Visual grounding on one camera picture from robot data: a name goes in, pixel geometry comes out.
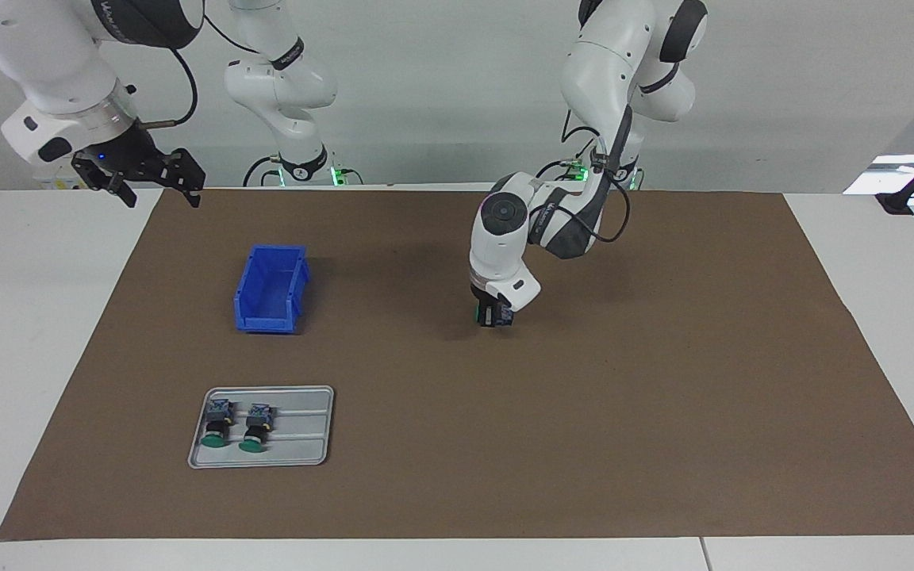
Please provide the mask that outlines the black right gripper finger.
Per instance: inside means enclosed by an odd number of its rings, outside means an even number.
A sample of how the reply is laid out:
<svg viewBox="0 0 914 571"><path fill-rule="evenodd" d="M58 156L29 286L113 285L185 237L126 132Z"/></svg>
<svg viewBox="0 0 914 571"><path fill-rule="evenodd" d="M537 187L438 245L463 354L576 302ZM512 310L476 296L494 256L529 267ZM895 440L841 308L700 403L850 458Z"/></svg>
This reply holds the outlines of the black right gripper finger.
<svg viewBox="0 0 914 571"><path fill-rule="evenodd" d="M99 191L105 191L109 195L120 199L128 209L134 209L137 203L137 195L128 186L123 174L108 174L106 172L94 173L94 188Z"/></svg>
<svg viewBox="0 0 914 571"><path fill-rule="evenodd" d="M201 191L205 185L205 172L191 152L177 148L171 153L159 157L159 184L164 188L181 193L192 209L198 209L201 203Z"/></svg>

